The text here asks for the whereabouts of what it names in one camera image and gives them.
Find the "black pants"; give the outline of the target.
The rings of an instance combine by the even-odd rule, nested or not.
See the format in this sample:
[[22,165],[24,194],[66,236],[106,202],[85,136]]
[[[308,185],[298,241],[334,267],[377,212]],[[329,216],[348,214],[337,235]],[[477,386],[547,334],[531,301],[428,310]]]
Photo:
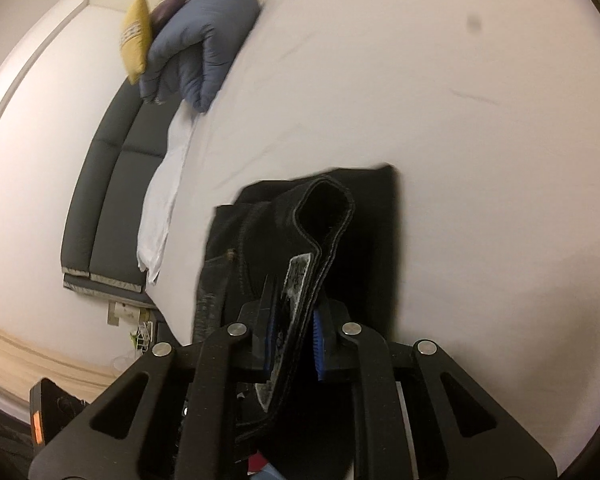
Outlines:
[[237,442],[257,445],[286,479],[341,479],[354,453],[353,399],[314,365],[312,314],[346,309],[354,322],[388,332],[396,291],[399,182],[390,165],[338,168],[242,189],[215,208],[197,290],[193,341],[237,320],[262,296],[266,278],[306,271],[299,302],[302,341],[283,358],[274,404],[247,388]]

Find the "black box orange label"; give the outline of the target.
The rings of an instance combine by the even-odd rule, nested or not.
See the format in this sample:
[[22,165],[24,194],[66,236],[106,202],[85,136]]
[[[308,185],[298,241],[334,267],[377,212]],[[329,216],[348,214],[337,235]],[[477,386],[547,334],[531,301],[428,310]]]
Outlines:
[[88,403],[42,378],[30,389],[30,427],[34,452],[57,436],[84,411]]

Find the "grey padded headboard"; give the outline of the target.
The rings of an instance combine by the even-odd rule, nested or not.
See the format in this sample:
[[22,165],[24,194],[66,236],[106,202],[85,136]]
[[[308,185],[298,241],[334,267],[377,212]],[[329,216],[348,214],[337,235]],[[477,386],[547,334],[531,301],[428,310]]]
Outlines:
[[151,309],[136,258],[148,185],[166,156],[168,129],[181,99],[148,104],[125,81],[87,150],[60,250],[64,286],[83,295]]

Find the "white folded sheet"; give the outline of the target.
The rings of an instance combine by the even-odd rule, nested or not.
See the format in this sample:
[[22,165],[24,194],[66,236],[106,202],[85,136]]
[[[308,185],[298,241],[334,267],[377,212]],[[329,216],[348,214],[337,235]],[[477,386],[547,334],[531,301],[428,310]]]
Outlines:
[[185,101],[176,110],[166,132],[166,154],[149,181],[137,232],[136,260],[146,284],[158,280],[186,156],[197,112]]

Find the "white bed mattress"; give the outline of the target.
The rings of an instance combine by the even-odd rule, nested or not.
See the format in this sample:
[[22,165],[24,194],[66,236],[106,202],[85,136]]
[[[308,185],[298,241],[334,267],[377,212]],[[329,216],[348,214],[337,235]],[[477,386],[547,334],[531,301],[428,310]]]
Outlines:
[[152,299],[189,342],[216,206],[384,162],[393,333],[441,344],[566,469],[600,426],[591,0],[266,0],[196,121]]

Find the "blue rolled duvet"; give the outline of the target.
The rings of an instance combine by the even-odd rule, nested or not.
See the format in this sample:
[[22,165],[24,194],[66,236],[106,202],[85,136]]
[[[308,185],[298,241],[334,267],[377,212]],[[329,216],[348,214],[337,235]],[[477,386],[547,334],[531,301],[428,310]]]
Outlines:
[[188,0],[149,47],[140,97],[208,112],[260,12],[259,0]]

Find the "yellow cushion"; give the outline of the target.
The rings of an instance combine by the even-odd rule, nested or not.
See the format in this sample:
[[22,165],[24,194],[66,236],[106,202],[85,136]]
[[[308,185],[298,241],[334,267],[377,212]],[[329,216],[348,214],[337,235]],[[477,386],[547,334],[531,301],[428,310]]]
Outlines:
[[137,84],[146,70],[152,41],[147,0],[133,0],[121,25],[120,55],[130,84]]

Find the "purple cushion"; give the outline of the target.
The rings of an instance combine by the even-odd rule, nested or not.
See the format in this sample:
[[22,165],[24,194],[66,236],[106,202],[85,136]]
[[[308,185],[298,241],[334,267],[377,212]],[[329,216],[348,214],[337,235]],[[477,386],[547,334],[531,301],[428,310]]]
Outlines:
[[186,2],[187,0],[159,0],[155,9],[149,14],[152,33],[157,36]]

